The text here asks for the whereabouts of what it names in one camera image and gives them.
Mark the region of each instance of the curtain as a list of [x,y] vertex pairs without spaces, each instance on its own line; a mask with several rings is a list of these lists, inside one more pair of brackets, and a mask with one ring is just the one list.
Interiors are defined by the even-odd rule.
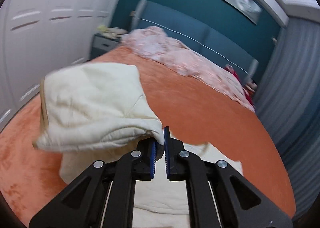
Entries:
[[320,24],[290,18],[254,101],[288,171],[296,219],[320,192]]

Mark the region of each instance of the headboard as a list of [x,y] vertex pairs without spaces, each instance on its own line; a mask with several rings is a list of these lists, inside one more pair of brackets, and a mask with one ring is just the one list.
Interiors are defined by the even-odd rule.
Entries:
[[218,66],[224,68],[230,64],[238,73],[242,85],[252,78],[257,69],[256,59],[208,25],[172,8],[140,0],[131,30],[152,25],[163,28],[169,37],[180,40]]

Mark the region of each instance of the air conditioner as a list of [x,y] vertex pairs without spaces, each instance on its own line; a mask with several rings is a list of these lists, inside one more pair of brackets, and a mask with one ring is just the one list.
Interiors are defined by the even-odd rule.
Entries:
[[280,26],[286,26],[289,17],[275,0],[257,0],[273,16]]

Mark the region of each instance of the orange bed sheet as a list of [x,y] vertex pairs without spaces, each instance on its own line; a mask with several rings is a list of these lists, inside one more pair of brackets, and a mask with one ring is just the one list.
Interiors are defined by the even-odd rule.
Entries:
[[[281,158],[257,116],[192,77],[119,47],[94,62],[134,64],[149,106],[180,140],[210,142],[242,162],[244,176],[290,217],[295,213],[291,184]],[[32,216],[66,184],[59,177],[61,154],[34,150],[39,135],[40,98],[36,96],[0,134],[0,190],[28,227]]]

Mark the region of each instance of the red garment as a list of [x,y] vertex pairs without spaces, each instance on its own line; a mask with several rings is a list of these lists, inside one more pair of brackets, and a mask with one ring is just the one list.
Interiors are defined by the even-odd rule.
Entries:
[[[239,75],[238,75],[237,72],[233,69],[232,66],[230,66],[230,65],[227,64],[224,69],[225,69],[226,71],[232,73],[232,75],[233,75],[235,78],[237,78],[237,80],[240,82]],[[246,89],[243,88],[243,90],[244,90],[244,95],[245,95],[245,97],[247,98],[248,102],[250,102],[250,104],[253,106],[253,101],[252,101],[251,96],[249,95],[249,93],[247,92]]]

